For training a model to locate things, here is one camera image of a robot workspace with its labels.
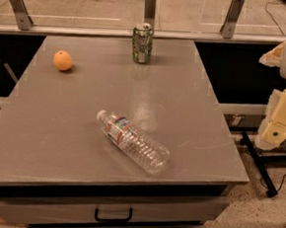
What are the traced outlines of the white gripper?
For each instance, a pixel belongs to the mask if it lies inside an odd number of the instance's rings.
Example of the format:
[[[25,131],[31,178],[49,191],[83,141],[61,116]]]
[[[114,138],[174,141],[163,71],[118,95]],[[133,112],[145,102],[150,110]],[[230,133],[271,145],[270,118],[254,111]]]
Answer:
[[[280,75],[286,79],[286,44],[279,43],[265,53],[259,62],[270,67],[280,66]],[[286,140],[286,89],[273,90],[266,106],[265,118],[258,128],[254,139],[256,147],[271,150]]]

